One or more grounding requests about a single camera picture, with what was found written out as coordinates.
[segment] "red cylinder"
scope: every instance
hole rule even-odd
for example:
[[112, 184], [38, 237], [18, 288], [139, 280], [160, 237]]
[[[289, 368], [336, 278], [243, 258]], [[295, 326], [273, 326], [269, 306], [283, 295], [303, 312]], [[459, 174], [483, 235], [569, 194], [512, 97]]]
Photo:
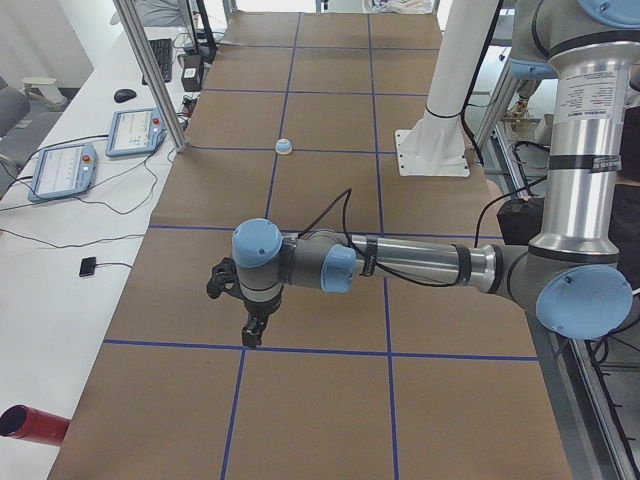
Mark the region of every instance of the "red cylinder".
[[66, 418], [25, 405], [15, 405], [0, 417], [0, 435], [59, 447], [69, 428]]

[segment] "keyboard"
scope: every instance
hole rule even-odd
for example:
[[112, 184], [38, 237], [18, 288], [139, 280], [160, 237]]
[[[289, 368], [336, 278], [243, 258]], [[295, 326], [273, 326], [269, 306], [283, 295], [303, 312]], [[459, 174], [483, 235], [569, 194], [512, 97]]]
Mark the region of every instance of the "keyboard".
[[[151, 50], [153, 51], [158, 66], [160, 67], [160, 73], [162, 73], [162, 79], [164, 83], [171, 81], [172, 66], [173, 66], [173, 43], [170, 38], [160, 38], [158, 40], [149, 40]], [[142, 79], [142, 84], [146, 85], [145, 79]]]

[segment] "metal pole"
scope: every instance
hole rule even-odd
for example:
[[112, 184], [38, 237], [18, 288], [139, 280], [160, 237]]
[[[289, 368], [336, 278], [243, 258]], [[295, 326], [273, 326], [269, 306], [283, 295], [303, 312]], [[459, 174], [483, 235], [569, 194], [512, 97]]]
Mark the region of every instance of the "metal pole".
[[482, 149], [484, 145], [489, 140], [489, 136], [491, 132], [496, 126], [498, 120], [500, 120], [507, 108], [509, 107], [509, 103], [513, 99], [513, 96], [516, 93], [518, 88], [519, 80], [514, 78], [511, 75], [511, 68], [509, 66], [509, 62], [507, 61], [506, 65], [502, 69], [500, 73], [500, 78], [498, 79], [498, 87], [493, 91], [491, 95], [491, 100], [489, 100], [489, 107], [484, 113], [482, 117], [482, 121], [480, 122], [480, 127], [478, 128], [478, 133], [476, 135], [476, 141], [478, 142], [478, 146]]
[[158, 62], [151, 51], [149, 39], [144, 31], [138, 12], [133, 5], [133, 0], [113, 0], [124, 31], [129, 38], [131, 49], [133, 50], [138, 65], [144, 78], [149, 84], [151, 95], [160, 111], [164, 124], [171, 135], [171, 140], [176, 147], [176, 151], [181, 152], [187, 145], [182, 126], [178, 121], [178, 116], [171, 102], [171, 97], [162, 79]]

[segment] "blue joint cap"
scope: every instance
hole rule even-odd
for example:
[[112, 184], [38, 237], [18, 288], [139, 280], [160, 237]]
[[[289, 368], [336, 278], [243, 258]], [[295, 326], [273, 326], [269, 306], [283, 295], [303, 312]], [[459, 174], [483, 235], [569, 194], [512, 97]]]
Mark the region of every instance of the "blue joint cap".
[[638, 0], [578, 0], [590, 17], [610, 27], [640, 28]]
[[545, 80], [547, 78], [558, 78], [556, 71], [546, 62], [532, 62], [529, 60], [509, 59], [511, 74], [515, 78], [524, 80]]
[[331, 247], [322, 264], [320, 285], [327, 293], [347, 293], [353, 283], [356, 252], [342, 245]]
[[269, 220], [254, 218], [233, 232], [233, 260], [243, 268], [257, 268], [273, 260], [282, 247], [280, 229]]
[[549, 330], [577, 340], [606, 335], [631, 310], [631, 285], [607, 265], [583, 265], [554, 278], [536, 302], [536, 316]]

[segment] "white desk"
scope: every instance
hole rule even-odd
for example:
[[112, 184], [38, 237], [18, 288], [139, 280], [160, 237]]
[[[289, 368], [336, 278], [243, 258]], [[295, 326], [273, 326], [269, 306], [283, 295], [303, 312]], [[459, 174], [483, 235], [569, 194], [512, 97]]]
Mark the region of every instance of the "white desk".
[[[177, 29], [149, 29], [150, 38], [174, 37]], [[174, 61], [173, 81], [167, 84], [176, 109], [184, 91], [181, 69]], [[132, 88], [138, 96], [116, 104], [113, 93]], [[89, 77], [43, 145], [109, 132], [114, 111], [154, 106], [151, 92], [141, 84], [140, 69], [124, 34], [107, 59]], [[144, 157], [109, 160], [105, 141], [98, 152], [96, 179], [100, 182], [138, 163]], [[159, 177], [152, 198], [135, 212], [120, 216], [102, 205], [61, 200], [0, 212], [0, 228], [57, 245], [91, 242], [145, 233], [171, 168], [170, 138], [148, 165]], [[32, 160], [22, 175], [33, 173]], [[139, 167], [88, 192], [87, 200], [104, 201], [128, 210], [149, 192], [153, 177]], [[28, 203], [27, 188], [16, 185], [0, 208]], [[6, 233], [0, 234], [0, 411], [15, 404], [71, 418], [84, 388], [104, 333], [109, 325], [129, 268], [98, 268], [93, 277], [80, 278], [83, 257], [98, 262], [135, 260], [142, 238], [56, 250]], [[0, 476], [11, 480], [42, 480], [58, 448], [0, 437]]]

